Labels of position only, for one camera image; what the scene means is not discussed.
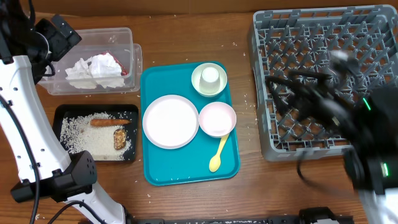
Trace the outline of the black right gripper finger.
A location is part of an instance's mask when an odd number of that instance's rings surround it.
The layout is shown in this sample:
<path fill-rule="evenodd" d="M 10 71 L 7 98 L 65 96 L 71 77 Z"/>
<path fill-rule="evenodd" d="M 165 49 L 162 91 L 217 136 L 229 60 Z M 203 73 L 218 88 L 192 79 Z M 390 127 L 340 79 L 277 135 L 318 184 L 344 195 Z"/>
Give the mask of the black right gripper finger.
<path fill-rule="evenodd" d="M 303 85 L 300 82 L 269 76 L 266 77 L 265 83 L 280 115 L 285 115 L 289 110 L 297 107 L 302 96 L 300 91 L 302 90 Z M 285 86 L 293 92 L 293 95 L 287 99 L 287 102 L 282 100 L 277 88 L 273 87 L 274 83 L 276 83 L 277 86 Z"/>
<path fill-rule="evenodd" d="M 333 76 L 307 70 L 289 70 L 287 77 L 289 80 L 297 83 L 306 84 L 306 82 L 309 82 L 310 84 L 319 84 L 331 80 Z"/>

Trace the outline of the white napkin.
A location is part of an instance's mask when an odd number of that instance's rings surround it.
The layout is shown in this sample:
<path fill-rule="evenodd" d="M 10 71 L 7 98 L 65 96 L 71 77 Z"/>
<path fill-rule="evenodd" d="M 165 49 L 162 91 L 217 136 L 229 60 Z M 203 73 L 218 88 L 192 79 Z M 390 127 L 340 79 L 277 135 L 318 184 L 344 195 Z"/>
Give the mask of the white napkin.
<path fill-rule="evenodd" d="M 65 69 L 66 79 L 79 89 L 95 89 L 98 85 L 103 88 L 117 88 L 124 86 L 121 67 L 109 54 L 98 54 L 84 60 L 79 59 L 72 68 Z"/>

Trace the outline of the cream cup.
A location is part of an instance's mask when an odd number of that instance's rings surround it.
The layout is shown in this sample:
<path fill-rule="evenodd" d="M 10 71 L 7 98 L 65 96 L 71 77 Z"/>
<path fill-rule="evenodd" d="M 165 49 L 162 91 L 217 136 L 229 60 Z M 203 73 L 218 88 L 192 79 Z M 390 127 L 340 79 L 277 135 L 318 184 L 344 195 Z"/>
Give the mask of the cream cup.
<path fill-rule="evenodd" d="M 217 69 L 214 67 L 204 68 L 200 76 L 199 86 L 200 90 L 208 95 L 218 91 L 220 75 Z"/>

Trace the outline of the cream bowl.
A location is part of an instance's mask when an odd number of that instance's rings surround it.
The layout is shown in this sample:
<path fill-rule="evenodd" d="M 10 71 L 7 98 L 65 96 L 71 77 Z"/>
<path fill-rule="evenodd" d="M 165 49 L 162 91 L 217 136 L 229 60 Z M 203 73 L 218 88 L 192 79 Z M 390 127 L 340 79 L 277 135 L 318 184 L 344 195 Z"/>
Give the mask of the cream bowl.
<path fill-rule="evenodd" d="M 228 77 L 226 70 L 215 63 L 202 63 L 192 72 L 192 85 L 202 96 L 214 97 L 226 87 Z"/>

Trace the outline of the small pink plate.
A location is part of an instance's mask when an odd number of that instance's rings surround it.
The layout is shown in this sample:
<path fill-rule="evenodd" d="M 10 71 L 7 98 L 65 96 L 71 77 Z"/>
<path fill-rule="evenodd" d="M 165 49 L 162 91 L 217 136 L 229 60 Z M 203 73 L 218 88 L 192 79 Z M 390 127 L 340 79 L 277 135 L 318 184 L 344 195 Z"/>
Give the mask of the small pink plate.
<path fill-rule="evenodd" d="M 223 102 L 212 102 L 202 108 L 199 114 L 201 129 L 213 138 L 221 138 L 229 134 L 236 125 L 235 110 Z"/>

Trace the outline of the red snack wrapper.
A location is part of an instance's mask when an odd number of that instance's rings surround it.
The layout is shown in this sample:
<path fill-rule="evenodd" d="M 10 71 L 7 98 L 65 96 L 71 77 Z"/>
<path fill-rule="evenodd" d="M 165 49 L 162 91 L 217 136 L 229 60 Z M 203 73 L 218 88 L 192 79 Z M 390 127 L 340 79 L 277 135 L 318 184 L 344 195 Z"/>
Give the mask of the red snack wrapper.
<path fill-rule="evenodd" d="M 120 61 L 109 51 L 105 51 L 105 52 L 102 53 L 102 55 L 106 55 L 106 54 L 109 54 L 110 56 L 112 56 L 114 61 L 121 67 L 121 75 L 122 76 L 126 76 L 127 75 L 127 71 L 126 71 L 125 67 L 120 63 Z"/>

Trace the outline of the brown carrot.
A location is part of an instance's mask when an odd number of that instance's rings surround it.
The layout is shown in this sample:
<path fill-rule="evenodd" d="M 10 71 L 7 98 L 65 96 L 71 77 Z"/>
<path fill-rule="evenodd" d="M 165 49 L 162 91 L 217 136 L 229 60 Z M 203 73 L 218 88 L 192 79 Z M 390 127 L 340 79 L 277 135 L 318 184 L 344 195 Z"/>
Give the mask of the brown carrot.
<path fill-rule="evenodd" d="M 131 123 L 127 119 L 92 119 L 90 125 L 94 127 L 120 126 Z"/>

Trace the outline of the pile of white rice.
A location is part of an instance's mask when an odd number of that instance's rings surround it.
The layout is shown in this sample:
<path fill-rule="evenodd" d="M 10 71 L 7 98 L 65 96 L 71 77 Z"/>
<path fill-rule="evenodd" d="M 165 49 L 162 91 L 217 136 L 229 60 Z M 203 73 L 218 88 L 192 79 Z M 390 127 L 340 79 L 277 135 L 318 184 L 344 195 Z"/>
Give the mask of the pile of white rice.
<path fill-rule="evenodd" d="M 123 130 L 126 125 L 112 125 L 94 127 L 90 124 L 93 119 L 115 119 L 108 113 L 92 113 L 75 118 L 63 118 L 60 131 L 60 143 L 70 154 L 88 151 L 96 161 L 123 161 L 124 154 L 132 149 L 132 140 L 125 137 L 122 148 L 115 148 L 114 133 Z"/>

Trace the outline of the yellow plastic spoon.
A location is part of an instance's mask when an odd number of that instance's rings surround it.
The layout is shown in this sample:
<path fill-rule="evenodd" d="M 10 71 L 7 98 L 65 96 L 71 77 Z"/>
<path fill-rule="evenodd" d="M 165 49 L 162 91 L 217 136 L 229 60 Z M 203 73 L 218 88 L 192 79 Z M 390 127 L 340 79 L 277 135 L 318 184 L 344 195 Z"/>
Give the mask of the yellow plastic spoon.
<path fill-rule="evenodd" d="M 216 154 L 210 159 L 210 163 L 209 163 L 210 172 L 216 172 L 220 168 L 221 153 L 223 151 L 224 145 L 226 144 L 226 142 L 228 140 L 228 137 L 229 137 L 229 134 L 227 134 L 221 138 Z"/>

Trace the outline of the large pink plate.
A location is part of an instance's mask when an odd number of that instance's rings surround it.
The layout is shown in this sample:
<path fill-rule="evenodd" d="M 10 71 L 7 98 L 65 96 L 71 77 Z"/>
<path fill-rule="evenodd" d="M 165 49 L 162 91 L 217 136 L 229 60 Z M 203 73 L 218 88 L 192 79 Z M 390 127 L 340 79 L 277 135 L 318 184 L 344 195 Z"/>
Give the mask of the large pink plate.
<path fill-rule="evenodd" d="M 162 149 L 178 149 L 193 140 L 198 132 L 195 105 L 179 95 L 165 95 L 145 110 L 142 127 L 146 138 Z"/>

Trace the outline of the granola bar piece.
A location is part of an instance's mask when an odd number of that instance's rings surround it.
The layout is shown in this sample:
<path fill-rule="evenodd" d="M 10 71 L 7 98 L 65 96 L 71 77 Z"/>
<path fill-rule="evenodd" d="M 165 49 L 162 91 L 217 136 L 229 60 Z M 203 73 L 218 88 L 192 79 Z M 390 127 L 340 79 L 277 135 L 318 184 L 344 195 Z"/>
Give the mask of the granola bar piece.
<path fill-rule="evenodd" d="M 123 129 L 117 129 L 113 133 L 114 148 L 115 150 L 123 149 L 126 146 L 126 131 Z"/>

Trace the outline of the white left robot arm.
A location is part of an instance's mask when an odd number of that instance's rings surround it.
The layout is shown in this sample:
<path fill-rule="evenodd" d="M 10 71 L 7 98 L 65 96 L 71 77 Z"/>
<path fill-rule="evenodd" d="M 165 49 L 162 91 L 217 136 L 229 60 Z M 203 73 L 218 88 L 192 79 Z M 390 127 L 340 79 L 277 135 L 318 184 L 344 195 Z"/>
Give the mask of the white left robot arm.
<path fill-rule="evenodd" d="M 35 88 L 80 40 L 59 15 L 37 21 L 19 1 L 1 1 L 1 127 L 19 176 L 11 195 L 17 202 L 51 198 L 93 223 L 132 223 L 98 183 L 91 154 L 69 154 L 60 144 Z"/>

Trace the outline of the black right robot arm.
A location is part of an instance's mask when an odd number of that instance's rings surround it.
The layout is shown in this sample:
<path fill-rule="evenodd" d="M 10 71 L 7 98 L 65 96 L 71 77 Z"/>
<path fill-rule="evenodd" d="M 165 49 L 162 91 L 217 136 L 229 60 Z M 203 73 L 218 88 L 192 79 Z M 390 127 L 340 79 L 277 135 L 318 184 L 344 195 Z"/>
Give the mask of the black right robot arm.
<path fill-rule="evenodd" d="M 269 76 L 265 83 L 280 114 L 294 108 L 299 121 L 312 117 L 352 144 L 343 154 L 345 171 L 368 221 L 397 223 L 397 88 L 377 88 L 352 105 L 328 86 L 329 79 L 291 70 L 287 79 Z"/>

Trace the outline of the grey dishwasher rack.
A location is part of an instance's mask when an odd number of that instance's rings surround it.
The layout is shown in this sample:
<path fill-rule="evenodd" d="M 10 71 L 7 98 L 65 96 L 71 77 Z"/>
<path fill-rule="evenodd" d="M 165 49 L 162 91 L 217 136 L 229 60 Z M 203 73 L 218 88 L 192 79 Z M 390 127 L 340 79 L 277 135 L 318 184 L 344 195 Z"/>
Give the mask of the grey dishwasher rack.
<path fill-rule="evenodd" d="M 286 78 L 291 69 L 331 73 L 332 50 L 346 50 L 359 63 L 354 75 L 333 75 L 328 84 L 358 104 L 373 90 L 397 86 L 397 10 L 390 5 L 258 11 L 249 31 L 257 92 L 261 152 L 268 161 L 339 156 L 348 141 L 313 118 L 280 115 L 265 79 Z"/>

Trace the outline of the clear plastic bin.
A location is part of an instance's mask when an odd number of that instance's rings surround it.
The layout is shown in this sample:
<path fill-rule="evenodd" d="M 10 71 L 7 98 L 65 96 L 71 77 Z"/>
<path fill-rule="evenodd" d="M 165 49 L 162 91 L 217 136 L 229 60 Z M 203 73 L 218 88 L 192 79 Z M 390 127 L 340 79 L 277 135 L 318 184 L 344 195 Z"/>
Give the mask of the clear plastic bin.
<path fill-rule="evenodd" d="M 133 42 L 131 29 L 127 27 L 85 29 L 77 33 L 82 40 L 74 46 L 60 61 L 54 62 L 55 75 L 44 77 L 39 85 L 51 95 L 91 95 L 103 93 L 127 93 L 140 89 L 142 74 L 142 50 L 139 44 Z M 111 52 L 125 67 L 127 75 L 123 76 L 124 86 L 117 88 L 103 88 L 98 85 L 95 89 L 79 89 L 67 80 L 65 69 L 72 68 L 79 59 L 88 58 Z"/>

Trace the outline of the black tray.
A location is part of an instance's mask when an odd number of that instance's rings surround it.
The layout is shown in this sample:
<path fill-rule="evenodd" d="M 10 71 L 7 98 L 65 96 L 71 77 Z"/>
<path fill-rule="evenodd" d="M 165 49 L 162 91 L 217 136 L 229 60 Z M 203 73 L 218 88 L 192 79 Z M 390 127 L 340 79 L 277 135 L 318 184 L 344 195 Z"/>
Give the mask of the black tray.
<path fill-rule="evenodd" d="M 124 161 L 133 161 L 136 157 L 137 126 L 139 111 L 135 105 L 61 105 L 53 119 L 53 131 L 60 141 L 60 131 L 63 118 L 75 118 L 86 116 L 92 113 L 108 113 L 115 116 L 115 119 L 127 119 L 131 123 L 127 126 L 126 135 L 132 140 L 132 149 L 124 154 Z"/>

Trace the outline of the teal serving tray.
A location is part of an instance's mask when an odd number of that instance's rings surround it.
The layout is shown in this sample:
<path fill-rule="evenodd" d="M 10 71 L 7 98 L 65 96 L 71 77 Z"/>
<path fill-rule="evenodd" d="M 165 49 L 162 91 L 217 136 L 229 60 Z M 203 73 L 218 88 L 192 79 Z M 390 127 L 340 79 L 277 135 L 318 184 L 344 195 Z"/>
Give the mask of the teal serving tray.
<path fill-rule="evenodd" d="M 147 107 L 165 95 L 179 95 L 190 100 L 198 115 L 203 107 L 212 102 L 232 104 L 229 86 L 214 97 L 200 95 L 192 85 L 192 72 L 204 62 L 164 65 L 148 68 L 141 76 L 142 120 Z M 219 138 L 207 135 L 200 127 L 187 145 L 178 149 L 162 149 L 153 145 L 142 127 L 144 175 L 156 186 L 186 184 L 235 176 L 240 168 L 239 146 L 236 130 L 233 129 L 221 153 L 221 166 L 210 172 L 210 159 L 216 154 Z"/>

